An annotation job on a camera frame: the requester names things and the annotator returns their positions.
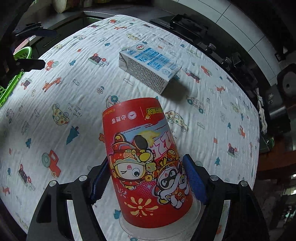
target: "cup base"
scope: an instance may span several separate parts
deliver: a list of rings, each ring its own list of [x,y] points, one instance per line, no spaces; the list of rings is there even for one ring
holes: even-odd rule
[[[200,201],[196,200],[195,197],[193,197],[191,208],[182,218],[180,218],[176,222],[160,228],[145,229],[136,227],[128,223],[124,219],[122,214],[120,214],[119,223],[126,233],[138,239],[163,240],[176,236],[177,234],[190,228],[192,225],[196,225],[196,222],[198,221],[197,217],[200,213],[200,207]]]

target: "red circular logo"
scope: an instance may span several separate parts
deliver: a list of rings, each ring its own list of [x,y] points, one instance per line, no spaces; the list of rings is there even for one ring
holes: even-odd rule
[[[136,48],[137,48],[138,50],[142,50],[142,49],[144,49],[144,45],[142,45],[142,44],[138,44]]]

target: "drawer handle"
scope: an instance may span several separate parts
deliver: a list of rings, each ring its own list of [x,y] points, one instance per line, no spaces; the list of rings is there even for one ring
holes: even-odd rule
[[[57,38],[61,37],[62,35],[59,34],[56,38],[54,38],[52,41],[56,40]],[[48,42],[47,44],[43,45],[42,47],[46,47],[47,45],[49,45],[52,41]]]

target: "cup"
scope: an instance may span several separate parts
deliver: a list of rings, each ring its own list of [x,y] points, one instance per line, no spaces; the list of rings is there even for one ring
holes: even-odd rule
[[[147,229],[182,218],[193,197],[159,101],[115,102],[102,115],[111,177],[125,221]]]

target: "yellow sun graphic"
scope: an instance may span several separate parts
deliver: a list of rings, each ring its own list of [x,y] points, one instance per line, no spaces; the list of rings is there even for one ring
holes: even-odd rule
[[[147,205],[149,205],[151,203],[151,199],[147,199],[147,201],[145,202],[144,205],[141,205],[141,203],[143,202],[142,198],[139,198],[138,202],[136,202],[134,197],[131,197],[131,201],[133,202],[133,204],[135,204],[136,207],[127,204],[126,202],[124,202],[125,205],[127,205],[130,208],[136,209],[135,211],[131,211],[131,214],[134,216],[139,216],[142,217],[142,215],[147,216],[148,212],[153,212],[154,210],[158,209],[158,206],[154,206],[154,207],[146,207]]]

